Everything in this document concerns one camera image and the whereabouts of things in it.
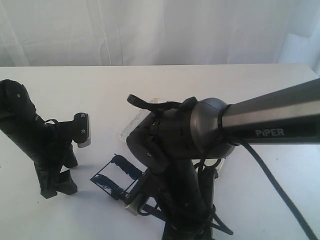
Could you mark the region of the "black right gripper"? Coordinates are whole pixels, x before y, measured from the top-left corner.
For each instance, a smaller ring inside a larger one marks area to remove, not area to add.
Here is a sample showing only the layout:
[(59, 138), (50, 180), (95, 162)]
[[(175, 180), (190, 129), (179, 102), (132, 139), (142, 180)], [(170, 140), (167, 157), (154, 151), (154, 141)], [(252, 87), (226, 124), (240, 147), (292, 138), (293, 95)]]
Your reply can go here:
[(152, 176), (165, 226), (163, 240), (211, 240), (215, 174)]

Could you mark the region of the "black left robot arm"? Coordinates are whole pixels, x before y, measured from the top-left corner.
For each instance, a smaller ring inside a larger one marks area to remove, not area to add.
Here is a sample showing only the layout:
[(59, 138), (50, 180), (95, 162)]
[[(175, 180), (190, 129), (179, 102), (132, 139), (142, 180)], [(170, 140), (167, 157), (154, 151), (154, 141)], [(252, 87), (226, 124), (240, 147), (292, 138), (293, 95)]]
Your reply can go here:
[[(10, 79), (0, 82), (0, 130), (33, 161), (45, 199), (78, 191), (69, 170), (78, 162), (72, 139), (63, 136), (62, 127), (57, 120), (44, 121), (37, 114), (23, 84)], [(68, 170), (61, 172), (62, 167)]]

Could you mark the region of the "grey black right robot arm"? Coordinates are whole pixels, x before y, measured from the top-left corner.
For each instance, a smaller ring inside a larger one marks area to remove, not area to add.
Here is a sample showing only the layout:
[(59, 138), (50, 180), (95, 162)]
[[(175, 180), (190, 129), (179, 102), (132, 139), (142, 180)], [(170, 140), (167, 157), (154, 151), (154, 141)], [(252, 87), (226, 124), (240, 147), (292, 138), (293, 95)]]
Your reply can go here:
[(133, 94), (127, 101), (149, 112), (126, 139), (147, 168), (135, 189), (142, 196), (136, 210), (164, 220), (164, 240), (210, 240), (213, 229), (233, 234), (213, 203), (217, 166), (205, 161), (220, 161), (236, 146), (253, 156), (306, 236), (317, 238), (253, 145), (319, 143), (318, 79), (235, 104), (214, 97), (149, 103)]

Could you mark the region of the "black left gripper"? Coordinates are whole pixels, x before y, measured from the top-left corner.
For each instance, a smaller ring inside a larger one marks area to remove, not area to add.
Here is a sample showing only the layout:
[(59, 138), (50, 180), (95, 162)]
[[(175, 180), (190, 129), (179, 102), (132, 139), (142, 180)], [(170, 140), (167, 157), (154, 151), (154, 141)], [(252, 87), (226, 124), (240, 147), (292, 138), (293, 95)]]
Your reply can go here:
[[(73, 122), (59, 122), (55, 119), (39, 121), (32, 127), (35, 137), (33, 141), (36, 146), (28, 156), (33, 160), (35, 171), (40, 185), (40, 194), (45, 199), (57, 195), (57, 192), (73, 195), (77, 192), (77, 185), (74, 183), (69, 169), (78, 166), (75, 157), (73, 141)], [(60, 172), (65, 166), (69, 168)], [(56, 186), (53, 175), (58, 175)]]

